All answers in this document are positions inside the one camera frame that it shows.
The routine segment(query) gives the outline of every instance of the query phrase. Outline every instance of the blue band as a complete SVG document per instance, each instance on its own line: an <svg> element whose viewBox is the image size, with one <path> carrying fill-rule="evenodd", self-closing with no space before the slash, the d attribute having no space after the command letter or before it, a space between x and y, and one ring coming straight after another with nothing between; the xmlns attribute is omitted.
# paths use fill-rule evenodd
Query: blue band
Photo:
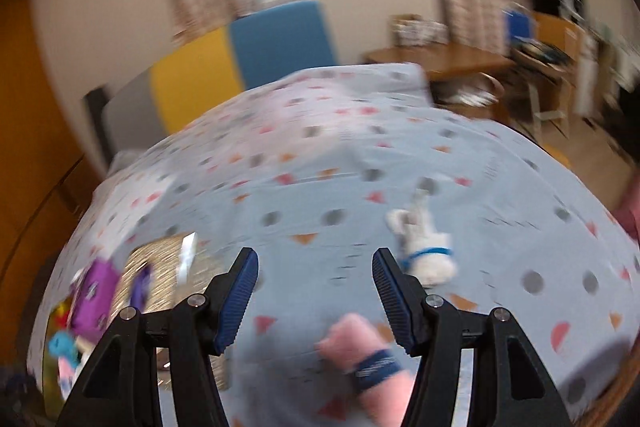
<svg viewBox="0 0 640 427"><path fill-rule="evenodd" d="M351 381L356 393L359 394L400 371L402 368L391 351L380 349L356 365L351 373Z"/></svg>
<svg viewBox="0 0 640 427"><path fill-rule="evenodd" d="M443 253L444 255L452 255L452 251L450 251L449 248L444 248L444 247L425 248L424 250L420 250L415 253L412 253L409 257L402 259L400 261L402 269L404 271L409 270L409 268L411 268L412 261L414 261L415 259L418 259L418 257L421 257L423 255L428 255L430 253Z"/></svg>

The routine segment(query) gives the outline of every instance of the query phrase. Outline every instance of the purple object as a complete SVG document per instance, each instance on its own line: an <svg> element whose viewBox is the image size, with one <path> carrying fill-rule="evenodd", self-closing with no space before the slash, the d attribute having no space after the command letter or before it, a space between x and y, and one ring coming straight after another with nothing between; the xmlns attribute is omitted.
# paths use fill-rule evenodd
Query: purple object
<svg viewBox="0 0 640 427"><path fill-rule="evenodd" d="M149 283L151 282L151 265L146 263L133 279L129 306L144 312L149 296Z"/></svg>
<svg viewBox="0 0 640 427"><path fill-rule="evenodd" d="M120 279L110 261L96 259L76 288L68 327L76 335L97 344L107 328L111 301Z"/></svg>

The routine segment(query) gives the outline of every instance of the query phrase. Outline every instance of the stuffed toy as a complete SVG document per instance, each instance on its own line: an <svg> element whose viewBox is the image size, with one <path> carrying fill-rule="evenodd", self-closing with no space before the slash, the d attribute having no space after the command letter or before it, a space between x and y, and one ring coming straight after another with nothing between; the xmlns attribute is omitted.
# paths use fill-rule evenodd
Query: stuffed toy
<svg viewBox="0 0 640 427"><path fill-rule="evenodd" d="M316 344L320 355L349 375L360 405L378 427L399 427L414 387L367 319L348 314Z"/></svg>
<svg viewBox="0 0 640 427"><path fill-rule="evenodd" d="M396 208L386 214L389 228L400 235L404 257L402 269L420 281L424 288L449 282L458 273L450 250L450 236L440 233L427 207L428 193L418 188L409 209Z"/></svg>

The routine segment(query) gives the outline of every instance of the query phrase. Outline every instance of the white plush toy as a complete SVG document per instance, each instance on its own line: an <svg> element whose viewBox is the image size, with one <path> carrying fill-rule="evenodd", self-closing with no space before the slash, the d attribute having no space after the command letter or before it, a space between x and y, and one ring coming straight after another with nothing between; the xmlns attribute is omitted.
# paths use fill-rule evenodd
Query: white plush toy
<svg viewBox="0 0 640 427"><path fill-rule="evenodd" d="M400 266L416 277L423 287L431 288L453 279L458 266L450 250L449 234L435 229L427 208L427 195L425 190L418 188L409 209L389 211L386 222L394 233L404 237L404 257Z"/></svg>

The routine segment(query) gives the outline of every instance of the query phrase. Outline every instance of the screw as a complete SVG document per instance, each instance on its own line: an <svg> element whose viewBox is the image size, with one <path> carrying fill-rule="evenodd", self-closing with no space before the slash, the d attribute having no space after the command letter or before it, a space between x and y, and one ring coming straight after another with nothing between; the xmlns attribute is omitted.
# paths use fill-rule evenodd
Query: screw
<svg viewBox="0 0 640 427"><path fill-rule="evenodd" d="M127 306L126 308L120 311L120 318L124 321L130 321L133 317L136 316L136 309L132 306Z"/></svg>
<svg viewBox="0 0 640 427"><path fill-rule="evenodd" d="M425 302L432 308L440 308L444 304L444 299L439 295L427 295Z"/></svg>
<svg viewBox="0 0 640 427"><path fill-rule="evenodd" d="M207 298L201 293L194 293L187 299L187 304L193 308L199 308L206 302Z"/></svg>
<svg viewBox="0 0 640 427"><path fill-rule="evenodd" d="M506 322L511 318L511 314L504 308L496 308L494 310L494 317L500 322Z"/></svg>

